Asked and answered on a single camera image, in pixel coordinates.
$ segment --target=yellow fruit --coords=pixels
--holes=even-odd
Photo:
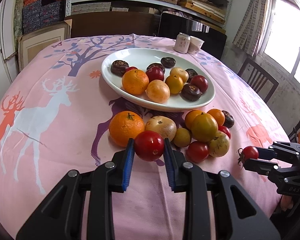
[[[158,79],[149,83],[146,93],[151,101],[159,104],[167,102],[170,97],[170,89],[168,85]]]
[[[192,126],[192,122],[193,120],[199,115],[199,114],[205,114],[204,111],[201,111],[199,109],[196,110],[192,110],[190,111],[188,114],[186,114],[185,117],[185,123],[186,123],[186,127],[191,130],[191,126]]]
[[[174,67],[170,70],[170,75],[180,76],[183,80],[183,83],[186,83],[189,79],[189,74],[187,71],[183,70],[181,67]]]
[[[199,142],[209,142],[217,134],[218,124],[210,114],[199,114],[192,123],[191,132]]]
[[[185,128],[178,128],[173,143],[177,147],[187,147],[191,143],[191,134]]]
[[[171,142],[176,135],[177,126],[173,120],[165,116],[153,116],[146,122],[145,130],[154,131],[163,139],[168,138]]]
[[[209,143],[209,155],[212,157],[224,156],[230,148],[229,137],[221,131],[218,131],[216,136]]]
[[[171,94],[178,94],[183,89],[183,80],[180,76],[170,75],[166,78],[166,84]]]

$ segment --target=white oval plate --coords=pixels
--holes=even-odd
[[[129,66],[135,66],[136,68],[141,69],[145,72],[146,68],[151,63],[160,63],[160,60],[163,57],[173,57],[176,60],[176,67],[181,67],[184,70],[192,68],[198,73],[198,75],[202,75],[207,79],[208,89],[200,97],[199,100],[190,102],[181,98],[180,95],[170,95],[170,98],[166,103],[154,103],[149,100],[146,93],[143,93],[140,96],[134,96],[124,91],[122,88],[121,77],[112,74],[110,71],[112,62],[114,62],[115,60],[124,60],[129,64]],[[108,85],[120,96],[139,106],[143,106],[153,110],[164,112],[181,112],[184,110],[193,110],[199,107],[206,106],[213,100],[215,96],[215,89],[210,76],[201,68],[198,68],[196,65],[179,56],[156,49],[132,48],[116,51],[106,57],[102,62],[101,72]],[[166,68],[164,78],[168,77],[169,73],[170,68]]]

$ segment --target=purple deer print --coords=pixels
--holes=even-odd
[[[96,138],[94,139],[91,147],[91,156],[95,159],[97,166],[101,165],[101,159],[98,156],[98,143],[102,135],[108,130],[112,118],[121,111],[133,111],[136,114],[139,114],[141,117],[147,114],[151,114],[152,116],[162,115],[172,119],[176,123],[177,127],[179,127],[180,125],[182,127],[185,127],[184,120],[182,118],[183,113],[166,113],[166,112],[160,112],[155,110],[148,110],[146,112],[147,110],[146,108],[131,103],[124,98],[111,100],[109,102],[109,106],[110,105],[112,105],[111,107],[112,117],[108,121],[100,123],[98,125]],[[157,160],[156,163],[158,166],[164,166],[164,162],[161,160]]]

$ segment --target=table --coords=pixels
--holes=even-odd
[[[94,170],[122,150],[108,132],[116,113],[130,110],[145,122],[165,115],[184,125],[186,113],[144,109],[106,84],[102,61],[125,48],[167,51],[210,74],[216,96],[203,110],[227,110],[235,125],[229,152],[199,166],[214,173],[228,170],[266,215],[272,214],[280,199],[275,184],[242,169],[237,150],[289,141],[287,135],[262,99],[229,68],[204,51],[183,55],[173,45],[171,39],[134,34],[69,39],[41,51],[17,76],[0,104],[0,222],[13,237],[69,170]],[[135,157],[127,192],[113,194],[117,239],[181,239],[184,201],[185,194],[174,194],[168,186],[163,157],[150,163]]]

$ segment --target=cherry tomato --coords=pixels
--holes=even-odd
[[[149,78],[149,82],[159,79],[161,81],[164,80],[164,73],[163,71],[158,67],[152,67],[149,70],[146,71],[146,74]]]
[[[227,128],[225,126],[218,126],[218,130],[221,132],[224,132],[229,137],[229,139],[231,139],[231,133],[230,133],[229,128]]]
[[[191,79],[190,84],[197,86],[201,93],[204,93],[208,89],[208,81],[204,76],[201,75],[194,76]]]
[[[130,71],[130,70],[132,70],[132,69],[137,69],[136,67],[128,67],[127,69],[126,69],[126,72],[128,72],[128,71]]]
[[[195,163],[203,162],[209,156],[209,147],[206,143],[194,141],[186,150],[186,156]]]
[[[258,159],[259,158],[259,152],[257,148],[254,146],[247,146],[245,147],[241,152],[242,148],[238,150],[239,153],[239,159],[238,159],[238,164],[240,162],[244,163],[248,159]]]
[[[153,131],[143,131],[134,139],[134,151],[140,159],[152,162],[158,160],[164,150],[164,140]]]

